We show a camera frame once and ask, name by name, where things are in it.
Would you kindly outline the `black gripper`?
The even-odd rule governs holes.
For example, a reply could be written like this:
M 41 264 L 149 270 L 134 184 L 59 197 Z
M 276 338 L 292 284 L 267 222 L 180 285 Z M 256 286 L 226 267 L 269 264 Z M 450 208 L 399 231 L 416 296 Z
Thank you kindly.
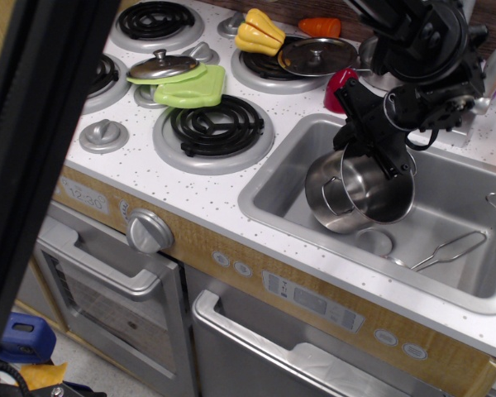
M 357 154 L 373 157 L 387 179 L 412 171 L 406 137 L 416 129 L 416 123 L 398 119 L 397 95 L 398 90 L 394 89 L 380 97 L 357 79 L 348 79 L 336 91 L 346 123 L 333 138 L 333 150 L 352 145 Z

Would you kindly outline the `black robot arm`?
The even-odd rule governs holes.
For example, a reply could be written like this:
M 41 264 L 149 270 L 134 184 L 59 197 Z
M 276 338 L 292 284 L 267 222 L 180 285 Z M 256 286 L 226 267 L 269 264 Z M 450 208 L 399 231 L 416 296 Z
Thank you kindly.
M 335 150 L 354 145 L 373 157 L 387 179 L 409 172 L 407 149 L 414 131 L 451 131 L 484 96 L 478 48 L 486 26 L 470 26 L 460 1 L 351 1 L 350 7 L 377 38 L 371 69 L 401 85 L 383 97 L 357 79 L 335 93 L 346 123 Z

